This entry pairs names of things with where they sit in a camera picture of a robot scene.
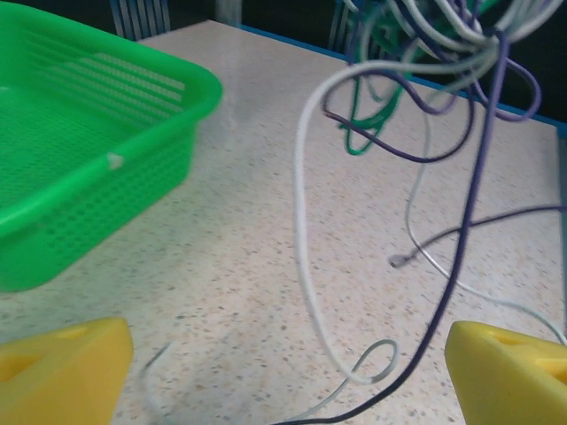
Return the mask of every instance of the green plastic basket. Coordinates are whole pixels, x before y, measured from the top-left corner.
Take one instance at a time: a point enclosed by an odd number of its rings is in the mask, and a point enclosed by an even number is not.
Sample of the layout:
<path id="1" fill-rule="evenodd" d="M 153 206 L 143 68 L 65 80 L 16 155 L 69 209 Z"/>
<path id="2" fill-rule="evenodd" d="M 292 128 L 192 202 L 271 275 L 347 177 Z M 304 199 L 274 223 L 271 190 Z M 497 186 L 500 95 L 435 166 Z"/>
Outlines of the green plastic basket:
<path id="1" fill-rule="evenodd" d="M 206 69 L 0 2 L 0 290 L 47 282 L 178 185 Z"/>

